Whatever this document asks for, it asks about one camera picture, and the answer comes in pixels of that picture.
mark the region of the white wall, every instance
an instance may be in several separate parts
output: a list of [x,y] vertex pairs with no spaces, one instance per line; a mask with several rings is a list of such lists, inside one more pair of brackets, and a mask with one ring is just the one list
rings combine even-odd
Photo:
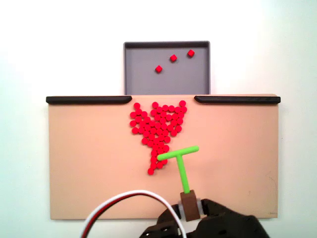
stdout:
[[[123,94],[123,42],[178,40],[211,42],[212,93],[281,96],[279,218],[262,224],[271,237],[316,237],[311,0],[0,1],[0,237],[82,229],[50,220],[45,96]],[[138,237],[152,224],[103,221],[89,237]]]

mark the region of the green t-shaped tool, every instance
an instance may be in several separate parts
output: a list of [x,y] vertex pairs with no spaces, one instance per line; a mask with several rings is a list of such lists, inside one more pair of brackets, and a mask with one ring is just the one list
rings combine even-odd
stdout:
[[171,159],[171,158],[176,157],[178,169],[179,169],[179,174],[180,174],[180,179],[181,179],[182,184],[183,184],[184,193],[189,193],[190,189],[189,189],[188,179],[187,179],[186,170],[185,170],[185,166],[184,166],[183,155],[187,155],[187,154],[197,152],[197,151],[199,151],[198,146],[191,146],[188,148],[184,148],[181,150],[175,150],[175,151],[161,154],[158,156],[159,161],[167,160],[167,159]]

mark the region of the brown block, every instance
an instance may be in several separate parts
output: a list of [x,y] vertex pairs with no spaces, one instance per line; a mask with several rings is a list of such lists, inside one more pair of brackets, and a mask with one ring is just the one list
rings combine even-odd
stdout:
[[193,190],[190,190],[189,193],[182,192],[180,198],[182,200],[186,221],[189,222],[200,219],[195,192]]

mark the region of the red disc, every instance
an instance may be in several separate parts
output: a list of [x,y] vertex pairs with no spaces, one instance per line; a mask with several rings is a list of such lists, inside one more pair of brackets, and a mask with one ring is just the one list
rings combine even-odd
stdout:
[[169,142],[170,142],[170,137],[169,137],[169,136],[165,137],[164,141],[165,141],[166,143],[169,143]]
[[142,139],[142,144],[147,145],[147,144],[148,144],[148,141],[149,141],[149,140],[148,140],[147,138],[143,138],[143,139]]
[[130,126],[135,127],[137,122],[135,120],[130,121]]
[[179,124],[179,125],[181,125],[181,124],[183,124],[183,119],[182,118],[179,118],[179,119],[177,119],[177,124]]
[[155,116],[155,115],[157,114],[157,111],[156,111],[155,109],[153,109],[153,110],[151,110],[150,114],[151,114],[152,116]]
[[165,118],[161,118],[159,121],[160,121],[160,123],[164,124],[166,122],[166,119]]
[[138,128],[136,128],[136,127],[132,128],[132,133],[133,134],[137,134],[138,132],[139,132]]
[[144,130],[144,127],[140,127],[140,128],[139,128],[139,133],[140,133],[140,134],[143,134],[144,131],[145,131],[145,130]]
[[158,169],[163,168],[163,163],[162,163],[162,162],[158,162],[158,163],[157,163],[157,168],[158,168]]
[[141,112],[141,116],[143,118],[146,118],[148,116],[148,113],[146,111]]
[[139,103],[135,103],[133,106],[135,109],[139,109],[141,105]]
[[164,145],[163,150],[164,150],[165,152],[168,152],[168,151],[169,151],[169,146],[168,146],[168,145]]
[[165,111],[161,112],[161,113],[160,113],[160,116],[161,116],[162,118],[166,117],[166,112],[165,112]]
[[168,111],[168,105],[164,105],[163,107],[162,107],[162,109],[163,109],[163,111]]
[[180,110],[181,110],[181,112],[185,113],[185,112],[187,112],[187,107],[182,107]]
[[150,133],[151,134],[155,134],[156,132],[157,132],[157,130],[154,127],[152,127],[151,130],[150,130]]
[[172,119],[173,119],[173,120],[177,120],[177,119],[178,119],[178,114],[177,114],[177,113],[174,113],[174,114],[172,115]]
[[159,106],[159,104],[158,104],[157,102],[153,102],[153,103],[152,103],[152,107],[153,107],[153,108],[157,108],[158,106]]
[[167,130],[172,131],[174,129],[173,125],[168,125]]
[[176,108],[175,108],[175,112],[176,112],[176,113],[179,113],[179,112],[180,112],[180,107],[176,107]]
[[181,107],[184,107],[184,106],[186,105],[186,102],[185,102],[184,100],[182,100],[182,101],[179,102],[179,105],[180,105]]
[[172,115],[170,115],[170,114],[166,115],[165,119],[166,119],[167,121],[172,120]]
[[159,136],[158,136],[158,140],[159,140],[159,141],[164,141],[164,138],[165,138],[164,135],[159,135]]
[[153,149],[154,149],[154,150],[158,150],[158,149],[159,149],[159,146],[158,146],[158,145],[153,145]]
[[155,135],[154,134],[150,134],[149,135],[149,140],[154,140],[155,139]]
[[155,115],[154,119],[155,119],[156,121],[159,121],[159,120],[160,120],[160,115]]
[[168,130],[164,130],[164,131],[163,131],[163,135],[164,135],[164,136],[168,136]]
[[180,125],[178,125],[178,126],[175,128],[175,130],[176,130],[177,132],[181,132],[182,127],[181,127]]
[[161,128],[157,129],[157,135],[162,135],[163,130]]
[[141,118],[141,117],[136,117],[136,118],[135,118],[135,121],[136,121],[137,123],[140,123],[140,122],[142,121],[142,118]]
[[146,131],[144,131],[144,133],[143,133],[143,136],[144,137],[149,137],[149,135],[150,135],[150,133],[146,130]]
[[177,120],[172,120],[172,121],[170,122],[170,124],[171,124],[172,126],[176,126],[176,125],[177,125]]
[[175,107],[174,106],[169,106],[168,110],[172,113],[175,110]]
[[131,117],[131,118],[135,118],[136,116],[137,116],[137,114],[136,114],[135,112],[131,112],[131,113],[130,113],[130,117]]
[[149,169],[148,169],[148,174],[149,174],[149,175],[153,175],[153,174],[154,174],[154,169],[149,168]]
[[153,147],[153,145],[154,145],[153,141],[152,141],[152,140],[149,140],[149,141],[148,141],[148,146],[149,146],[149,147]]

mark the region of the wooden board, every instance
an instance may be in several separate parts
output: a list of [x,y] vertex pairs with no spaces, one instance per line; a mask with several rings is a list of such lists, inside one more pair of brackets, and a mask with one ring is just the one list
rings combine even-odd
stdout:
[[[180,100],[188,112],[169,146],[200,147],[184,156],[197,197],[258,218],[277,217],[278,105],[205,105],[193,95],[169,95],[133,96],[123,105],[49,105],[51,218],[85,219],[103,201],[134,189],[177,203],[182,185],[176,161],[149,176],[151,149],[131,133],[129,114],[135,102],[149,112],[154,101],[176,106]],[[101,218],[157,218],[164,210],[136,196]]]

